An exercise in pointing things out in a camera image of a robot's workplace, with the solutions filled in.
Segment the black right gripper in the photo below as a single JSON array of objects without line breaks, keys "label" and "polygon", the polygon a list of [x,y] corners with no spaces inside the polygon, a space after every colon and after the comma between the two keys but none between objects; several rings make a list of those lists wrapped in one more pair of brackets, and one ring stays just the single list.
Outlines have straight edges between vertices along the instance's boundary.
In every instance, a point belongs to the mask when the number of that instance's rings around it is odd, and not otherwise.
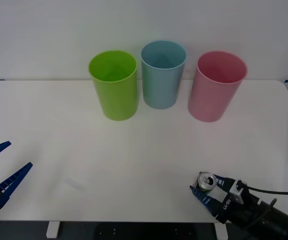
[{"label": "black right gripper", "polygon": [[[221,177],[216,174],[214,176],[216,178],[216,185],[224,192],[230,192],[235,180],[228,177]],[[240,204],[234,200],[234,195],[231,193],[228,193],[223,202],[220,202],[192,185],[190,186],[190,189],[193,195],[204,205],[212,217],[222,224],[229,221],[239,227],[244,227],[255,218],[258,197],[249,192],[242,194],[243,204]]]}]

